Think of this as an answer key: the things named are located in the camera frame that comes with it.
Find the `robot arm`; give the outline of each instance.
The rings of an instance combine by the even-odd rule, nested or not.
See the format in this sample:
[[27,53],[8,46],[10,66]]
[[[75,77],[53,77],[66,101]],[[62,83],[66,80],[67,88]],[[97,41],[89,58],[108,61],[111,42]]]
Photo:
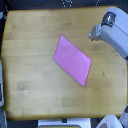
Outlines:
[[119,8],[110,7],[102,23],[89,33],[91,40],[104,40],[128,63],[128,15]]

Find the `wood grain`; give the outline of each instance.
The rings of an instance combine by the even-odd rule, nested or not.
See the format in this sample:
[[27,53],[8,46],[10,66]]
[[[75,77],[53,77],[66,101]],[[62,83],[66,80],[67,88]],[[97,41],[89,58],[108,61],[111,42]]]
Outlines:
[[[126,63],[107,43],[88,38],[106,10],[8,13],[1,57],[8,119],[121,115],[128,99]],[[92,59],[86,87],[53,60],[60,34]]]

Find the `pink towel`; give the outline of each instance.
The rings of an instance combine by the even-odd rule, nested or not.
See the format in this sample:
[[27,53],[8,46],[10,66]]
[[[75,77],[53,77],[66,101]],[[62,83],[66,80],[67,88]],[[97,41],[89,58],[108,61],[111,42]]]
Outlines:
[[91,59],[63,35],[60,36],[54,60],[79,84],[85,86]]

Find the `gray floor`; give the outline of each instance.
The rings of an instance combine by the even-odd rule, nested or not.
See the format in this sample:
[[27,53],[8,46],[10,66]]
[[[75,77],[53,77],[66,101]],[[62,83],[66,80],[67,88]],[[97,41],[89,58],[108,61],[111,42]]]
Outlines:
[[[45,9],[45,8],[64,8],[62,0],[44,0],[41,3],[40,0],[33,0],[35,2],[30,2],[30,0],[8,0],[10,4],[10,9]],[[87,7],[96,6],[97,0],[73,0],[72,7]],[[119,8],[128,13],[128,0],[100,0],[98,6],[103,5],[117,5]],[[69,3],[65,2],[67,8],[70,7]],[[92,128],[95,128],[99,123],[100,119],[91,119]],[[36,128],[37,121],[8,121],[8,128]]]

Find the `metal clamp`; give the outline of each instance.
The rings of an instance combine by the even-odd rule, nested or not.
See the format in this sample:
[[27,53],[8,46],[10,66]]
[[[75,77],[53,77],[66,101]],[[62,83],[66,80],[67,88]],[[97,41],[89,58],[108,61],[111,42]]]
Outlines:
[[107,12],[104,17],[103,17],[103,20],[102,20],[102,23],[101,23],[101,27],[103,25],[108,25],[110,27],[113,26],[113,23],[115,22],[115,17],[116,15],[112,12]]

